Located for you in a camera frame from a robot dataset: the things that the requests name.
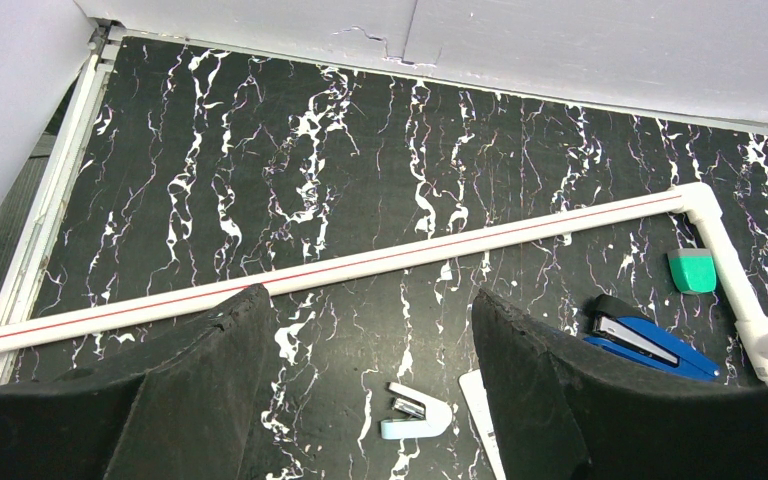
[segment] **pipe elbow joint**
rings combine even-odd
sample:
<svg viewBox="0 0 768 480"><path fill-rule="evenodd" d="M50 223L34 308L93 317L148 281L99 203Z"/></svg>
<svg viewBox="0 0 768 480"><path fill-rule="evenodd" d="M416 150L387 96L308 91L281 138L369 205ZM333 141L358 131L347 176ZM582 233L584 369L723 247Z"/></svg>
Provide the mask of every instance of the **pipe elbow joint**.
<svg viewBox="0 0 768 480"><path fill-rule="evenodd" d="M678 192L682 197L682 206L673 213L685 213L693 224L711 218L721 218L723 210L710 185L703 182L673 185L670 191Z"/></svg>

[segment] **white wall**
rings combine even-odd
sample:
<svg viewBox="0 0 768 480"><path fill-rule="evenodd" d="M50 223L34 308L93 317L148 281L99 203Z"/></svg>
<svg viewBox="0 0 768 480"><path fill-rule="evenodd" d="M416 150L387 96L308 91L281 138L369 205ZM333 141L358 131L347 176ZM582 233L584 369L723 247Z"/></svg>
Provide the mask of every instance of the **white wall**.
<svg viewBox="0 0 768 480"><path fill-rule="evenodd" d="M71 0L0 1L0 205L89 51Z"/></svg>
<svg viewBox="0 0 768 480"><path fill-rule="evenodd" d="M76 1L89 16L154 33L768 123L768 0Z"/></svg>

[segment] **large stapler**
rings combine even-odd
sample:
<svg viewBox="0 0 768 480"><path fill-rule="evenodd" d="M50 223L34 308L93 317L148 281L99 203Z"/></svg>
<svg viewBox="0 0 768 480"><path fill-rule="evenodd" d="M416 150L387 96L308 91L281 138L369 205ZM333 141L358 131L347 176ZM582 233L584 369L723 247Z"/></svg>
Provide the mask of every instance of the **large stapler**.
<svg viewBox="0 0 768 480"><path fill-rule="evenodd" d="M585 342L674 375L711 381L720 374L716 363L622 300L600 295L591 309L594 336Z"/></svg>

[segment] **red stripe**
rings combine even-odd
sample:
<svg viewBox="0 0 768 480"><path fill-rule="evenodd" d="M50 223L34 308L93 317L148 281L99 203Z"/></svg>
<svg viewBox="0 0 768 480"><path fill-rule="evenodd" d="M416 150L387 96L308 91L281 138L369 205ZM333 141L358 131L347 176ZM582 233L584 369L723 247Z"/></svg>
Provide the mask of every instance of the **red stripe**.
<svg viewBox="0 0 768 480"><path fill-rule="evenodd" d="M281 282L281 281L284 281L284 280L292 280L294 278L305 277L305 276L308 276L308 275L314 275L314 274L317 274L317 273L328 272L328 271L331 271L331 270L338 270L340 268L353 267L355 265L360 265L360 264L363 264L363 263L378 262L378 261L381 261L381 260L387 260L387 259L390 259L390 258L401 257L401 256L404 256L404 255L409 255L409 254L413 254L413 253L420 253L420 252L424 252L424 251L427 251L427 250L433 250L433 249L436 249L436 248L449 247L449 246L452 246L452 245L458 245L458 244L466 243L466 242L475 242L475 241L478 241L478 240L485 240L485 239L488 239L488 238L497 237L499 235L507 235L509 233L522 232L522 231L525 231L525 230L531 230L533 228L546 227L546 226L549 226L549 225L555 225L555 224L562 223L562 222L569 222L569 221L572 221L572 220L579 220L579 219L582 219L582 218L592 217L592 216L595 216L595 215L604 215L606 213L617 212L617 211L626 210L626 209L629 209L629 208L642 207L644 205L650 205L650 204L653 204L653 203L665 202L667 200L675 200L677 198L681 198L681 195L677 195L675 197L664 198L664 199L661 199L661 200L651 200L651 201L644 202L644 203L638 203L636 205L628 205L628 206L625 206L625 207L617 207L617 208L613 208L611 210L604 210L604 211L601 211L601 212L588 213L588 214L585 214L585 215L579 215L579 216L577 216L575 218L567 218L567 219L563 219L563 220L552 220L552 221L540 223L540 224L537 224L537 225L530 225L530 226L527 226L527 227L521 227L521 228L516 228L516 229L513 229L513 230L508 230L508 231L505 231L505 232L491 233L491 234L485 235L483 237L476 237L476 238L468 238L468 239L464 239L464 240L457 240L457 241L453 241L453 242L449 242L449 243L444 243L442 245L437 245L437 246L434 246L434 247L424 247L424 248L418 248L416 250L410 250L410 251L407 251L407 252L394 253L392 255L387 255L387 256L379 257L379 258L374 258L374 259L371 259L371 260L358 261L358 262L349 263L349 264L345 264L345 265L338 265L338 266L335 266L335 267L320 268L319 270L313 270L313 271L310 271L310 272L298 273L296 275L289 275L289 276L286 276L286 277L276 278L276 279L273 279L273 280L267 280L267 281L264 281L263 283L268 284L268 283L274 283L274 282ZM183 298L176 298L174 300L167 300L165 302L153 303L151 305L144 305L142 307L134 307L134 308L129 308L127 310L120 310L120 311L117 311L117 312L103 313L103 314L95 315L95 316L92 316L92 317L79 318L77 320L70 320L68 322L56 323L54 325L41 326L41 327L37 327L37 328L32 328L30 330L22 330L21 332L5 333L5 334L0 335L0 339L7 338L7 337L13 337L13 336L16 336L16 335L24 335L26 333L31 333L31 332L38 332L40 330L48 330L50 328L55 328L55 327L62 327L64 325L72 325L73 323L86 322L86 321L89 321L89 320L95 320L97 318L109 317L109 316L112 316L112 315L121 315L123 313L136 312L136 311L139 311L139 310L144 310L146 308L160 307L162 305L168 305L170 303L184 302L184 301L187 301L187 300L193 300L195 298L207 297L207 296L210 296L210 295L218 295L220 293L233 292L235 290L243 290L244 288L247 288L248 286L249 285L244 285L242 287L226 288L224 290L217 290L215 292L202 293L200 295L192 295L192 296L183 297Z"/></svg>

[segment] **white ruler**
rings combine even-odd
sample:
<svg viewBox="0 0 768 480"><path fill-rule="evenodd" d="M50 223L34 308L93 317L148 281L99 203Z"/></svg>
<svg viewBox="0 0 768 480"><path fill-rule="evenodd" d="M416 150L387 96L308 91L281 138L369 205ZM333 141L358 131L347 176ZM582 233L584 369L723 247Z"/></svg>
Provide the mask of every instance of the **white ruler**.
<svg viewBox="0 0 768 480"><path fill-rule="evenodd" d="M499 456L499 446L496 444L496 432L493 430L493 419L490 417L487 391L484 390L481 371L473 370L461 375L458 383L461 384L466 406L478 430L478 436L481 438L481 445L484 447L493 475L496 476L496 480L505 480L505 471L502 469L502 458Z"/></svg>

